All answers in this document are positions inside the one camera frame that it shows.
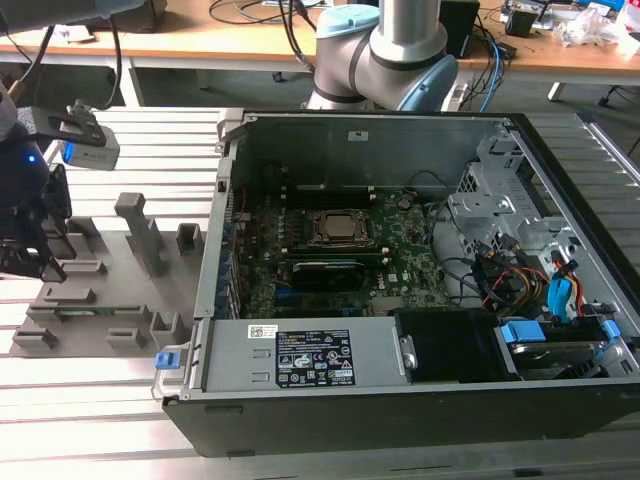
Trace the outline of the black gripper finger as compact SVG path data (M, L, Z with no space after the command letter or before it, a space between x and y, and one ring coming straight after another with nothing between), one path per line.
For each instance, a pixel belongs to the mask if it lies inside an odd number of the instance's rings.
M69 256L67 221L69 220L69 188L65 166L49 166L49 178L33 203L35 224L38 228L38 254L44 262L41 279L63 283L67 274L58 262L60 256Z
M26 249L2 241L1 272L15 276L40 276L39 257L31 255Z

